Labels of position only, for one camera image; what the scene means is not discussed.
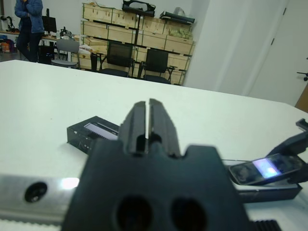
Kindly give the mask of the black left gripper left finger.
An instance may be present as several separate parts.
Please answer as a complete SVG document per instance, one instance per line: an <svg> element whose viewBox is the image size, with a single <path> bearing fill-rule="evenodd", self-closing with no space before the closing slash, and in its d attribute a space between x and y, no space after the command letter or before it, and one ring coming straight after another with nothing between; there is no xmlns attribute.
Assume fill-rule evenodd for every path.
<svg viewBox="0 0 308 231"><path fill-rule="evenodd" d="M135 103L120 126L119 140L123 142L123 150L127 154L145 154L145 113L145 101Z"/></svg>

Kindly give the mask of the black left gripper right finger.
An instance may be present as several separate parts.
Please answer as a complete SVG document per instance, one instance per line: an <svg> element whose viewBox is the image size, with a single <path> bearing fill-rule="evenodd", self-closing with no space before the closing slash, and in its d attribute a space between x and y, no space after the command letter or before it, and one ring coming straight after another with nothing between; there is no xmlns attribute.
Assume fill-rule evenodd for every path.
<svg viewBox="0 0 308 231"><path fill-rule="evenodd" d="M165 107L160 101L150 99L149 109L149 145L160 143L168 156L180 158L177 130Z"/></svg>

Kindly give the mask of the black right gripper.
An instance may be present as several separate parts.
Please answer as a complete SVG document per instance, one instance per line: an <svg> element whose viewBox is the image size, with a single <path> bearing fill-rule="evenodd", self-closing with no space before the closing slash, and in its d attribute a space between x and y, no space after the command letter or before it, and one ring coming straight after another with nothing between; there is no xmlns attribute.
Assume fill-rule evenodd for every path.
<svg viewBox="0 0 308 231"><path fill-rule="evenodd" d="M303 153L308 147L308 122L302 118L297 121L296 126L302 129L305 132L292 136L281 144L276 146L273 150L271 150L268 154L281 154L286 156L295 156L300 153ZM288 183L290 184L299 184L303 182L307 182L308 180L308 164L305 163L298 171L294 172L290 175L288 179Z"/></svg>

